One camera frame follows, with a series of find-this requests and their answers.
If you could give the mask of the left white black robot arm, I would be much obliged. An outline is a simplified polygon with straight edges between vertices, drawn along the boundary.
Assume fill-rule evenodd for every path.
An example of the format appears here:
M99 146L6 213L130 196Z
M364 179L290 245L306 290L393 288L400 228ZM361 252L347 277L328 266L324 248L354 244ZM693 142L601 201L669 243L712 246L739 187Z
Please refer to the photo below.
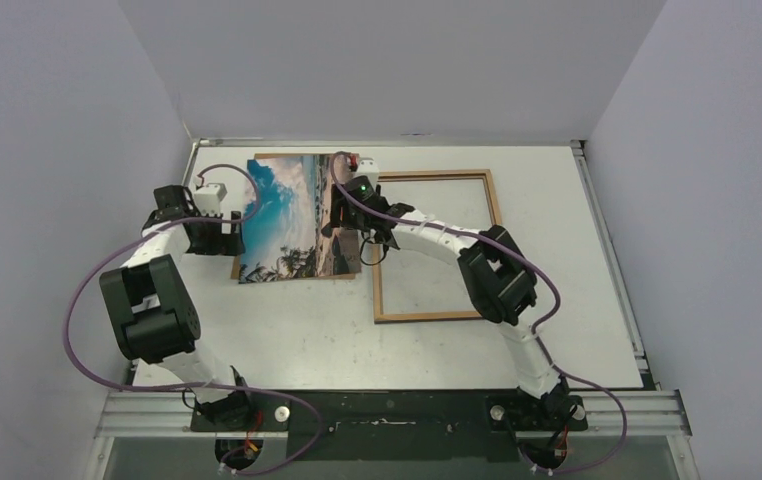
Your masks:
M162 368L195 396L204 420L230 430L247 428L256 405L237 369L213 354L201 335L200 317L179 264L186 254L235 257L244 252L242 215L231 213L229 232L220 224L226 188L170 185L155 190L156 208L141 234L143 243L99 286L121 353Z

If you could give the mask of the blue wooden picture frame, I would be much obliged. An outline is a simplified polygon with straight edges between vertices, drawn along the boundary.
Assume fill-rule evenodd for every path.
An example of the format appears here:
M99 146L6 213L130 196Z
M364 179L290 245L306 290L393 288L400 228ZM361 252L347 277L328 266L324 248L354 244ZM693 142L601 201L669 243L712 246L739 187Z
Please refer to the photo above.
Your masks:
M406 203L441 221L486 230L502 222L491 172L434 170L383 173L382 194L391 203ZM477 320L455 262L437 260L413 250L370 254L373 317L377 324Z

